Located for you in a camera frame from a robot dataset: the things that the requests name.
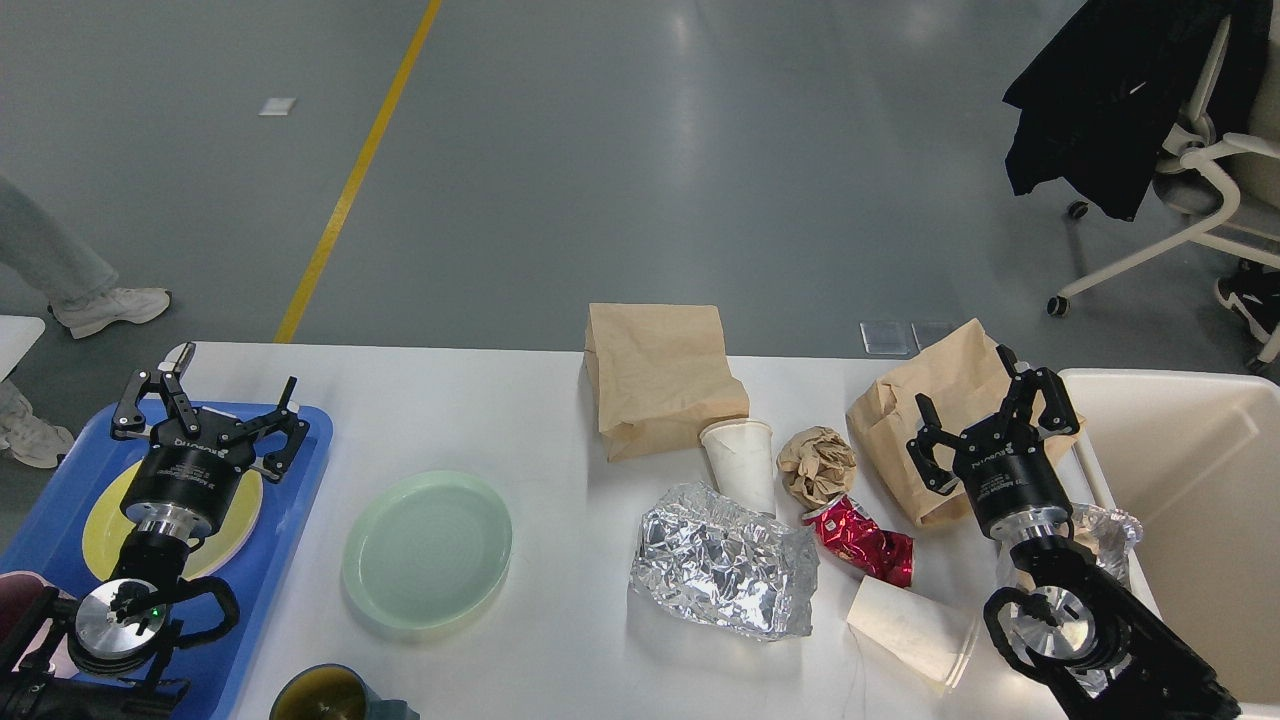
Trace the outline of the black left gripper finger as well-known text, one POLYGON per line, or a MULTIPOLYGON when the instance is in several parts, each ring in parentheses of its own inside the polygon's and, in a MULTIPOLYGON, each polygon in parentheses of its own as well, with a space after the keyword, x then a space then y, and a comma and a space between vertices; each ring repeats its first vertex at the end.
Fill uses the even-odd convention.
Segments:
POLYGON ((114 439, 145 437, 146 418, 140 411, 138 402, 150 395, 156 395, 163 401, 168 416, 180 423, 180 432, 187 439, 198 437, 201 432, 198 411, 180 384, 182 377, 195 359, 196 348, 196 345, 175 347, 152 370, 137 370, 133 374, 113 414, 114 439))
POLYGON ((250 460, 255 460, 251 466, 264 480, 280 483, 289 471, 301 446, 310 433, 310 424, 300 416, 300 411, 291 407, 297 377, 289 377, 282 391, 280 400, 274 410, 265 413, 247 421, 237 421, 229 430, 218 434, 218 448, 225 450, 224 459, 232 462, 237 471, 241 466, 247 466, 250 460), (275 433, 285 437, 282 448, 261 455, 256 443, 275 433))

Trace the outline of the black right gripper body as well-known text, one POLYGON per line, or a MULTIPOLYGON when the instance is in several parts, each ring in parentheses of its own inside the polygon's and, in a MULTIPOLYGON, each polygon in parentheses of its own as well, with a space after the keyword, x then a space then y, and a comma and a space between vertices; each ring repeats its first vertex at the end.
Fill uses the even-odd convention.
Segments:
POLYGON ((1009 534, 1015 516, 1027 515, 1047 527, 1071 519, 1071 503, 1038 427, 1011 421, 1000 429, 993 418, 986 418, 960 434, 952 471, 964 484, 982 534, 989 539, 1009 534))

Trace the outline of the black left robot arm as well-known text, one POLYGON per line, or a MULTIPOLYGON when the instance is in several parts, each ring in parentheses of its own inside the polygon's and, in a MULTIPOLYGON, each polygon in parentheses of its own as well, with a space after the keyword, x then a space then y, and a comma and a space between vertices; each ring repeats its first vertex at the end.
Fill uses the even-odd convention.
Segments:
POLYGON ((110 427, 148 446, 119 503, 129 533, 104 583, 81 598, 41 591, 6 633, 5 719, 169 719, 189 689, 165 678, 173 655, 238 625, 230 584, 186 578, 189 556, 223 529, 247 473, 283 479, 310 425, 291 406, 296 378, 250 419, 193 405, 182 377, 195 351, 129 379, 110 427))

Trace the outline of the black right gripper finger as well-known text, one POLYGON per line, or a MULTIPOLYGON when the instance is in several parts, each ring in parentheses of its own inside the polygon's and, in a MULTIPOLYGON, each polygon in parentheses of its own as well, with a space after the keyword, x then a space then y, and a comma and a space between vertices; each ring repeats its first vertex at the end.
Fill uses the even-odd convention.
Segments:
POLYGON ((996 352, 1010 377, 1009 392, 995 415, 995 427, 1004 439, 1044 441, 1074 436, 1082 429, 1059 374, 1020 363, 1006 345, 998 345, 996 352))
POLYGON ((947 432, 942 427, 936 405, 928 395, 915 395, 915 401, 922 416, 922 427, 916 437, 906 442, 908 455, 914 462, 925 488, 936 495, 948 496, 955 491, 960 479, 952 470, 943 469, 937 462, 934 451, 940 445, 952 451, 959 451, 963 447, 963 438, 947 432))

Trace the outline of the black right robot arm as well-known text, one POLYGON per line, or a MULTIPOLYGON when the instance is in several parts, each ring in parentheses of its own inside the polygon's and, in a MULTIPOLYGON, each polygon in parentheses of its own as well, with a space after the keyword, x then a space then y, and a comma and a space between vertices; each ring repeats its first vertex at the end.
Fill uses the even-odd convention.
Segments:
POLYGON ((1216 671, 1075 539, 1073 506, 1044 443, 1080 428, 1061 378, 996 348, 1010 378, 998 410, 959 434, 927 395, 906 445, 925 487, 963 486, 980 532, 1012 570, 982 618, 1005 662, 1050 689, 1070 719, 1235 719, 1216 671))

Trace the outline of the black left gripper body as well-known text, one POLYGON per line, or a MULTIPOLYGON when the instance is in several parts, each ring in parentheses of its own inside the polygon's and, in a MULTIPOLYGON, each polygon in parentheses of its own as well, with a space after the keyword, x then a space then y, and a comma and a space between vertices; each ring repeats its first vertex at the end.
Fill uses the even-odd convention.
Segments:
POLYGON ((161 506, 192 512, 198 524, 224 521, 241 478, 259 456, 255 443, 268 429, 239 437, 237 428, 250 421, 216 409, 195 414, 200 432, 193 439, 179 418, 168 418, 148 433, 150 450, 122 501, 132 523, 143 523, 146 512, 161 506))

